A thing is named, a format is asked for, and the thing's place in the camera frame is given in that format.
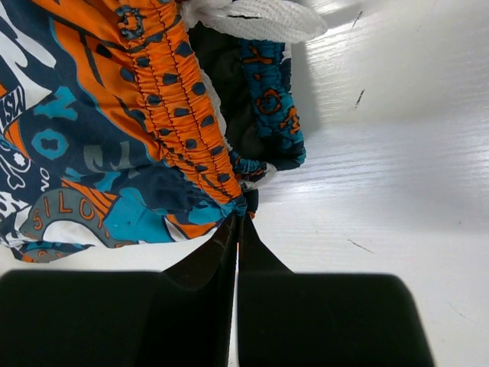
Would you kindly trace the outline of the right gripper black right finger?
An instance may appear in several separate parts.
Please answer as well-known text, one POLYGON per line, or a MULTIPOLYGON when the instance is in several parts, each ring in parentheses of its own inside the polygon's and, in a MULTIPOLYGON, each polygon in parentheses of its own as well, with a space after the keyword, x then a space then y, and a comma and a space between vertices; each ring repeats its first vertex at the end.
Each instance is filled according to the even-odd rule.
POLYGON ((238 362, 242 366, 432 366, 408 287, 392 274, 296 273, 240 228, 238 362))

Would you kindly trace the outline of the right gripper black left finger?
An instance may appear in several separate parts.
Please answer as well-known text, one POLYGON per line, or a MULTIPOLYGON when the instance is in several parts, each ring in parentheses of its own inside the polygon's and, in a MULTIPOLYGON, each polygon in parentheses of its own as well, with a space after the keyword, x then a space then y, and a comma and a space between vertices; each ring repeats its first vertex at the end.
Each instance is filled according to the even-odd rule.
POLYGON ((3 366, 225 366, 239 220, 165 271, 10 271, 3 366))

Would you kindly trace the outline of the colourful patterned shorts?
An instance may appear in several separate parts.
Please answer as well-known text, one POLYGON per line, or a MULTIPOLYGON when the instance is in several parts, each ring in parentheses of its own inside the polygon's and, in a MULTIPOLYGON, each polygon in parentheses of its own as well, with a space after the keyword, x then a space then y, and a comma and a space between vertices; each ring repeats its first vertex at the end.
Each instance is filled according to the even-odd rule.
POLYGON ((3 1, 1 244, 48 263, 253 217, 306 158, 295 1, 3 1))

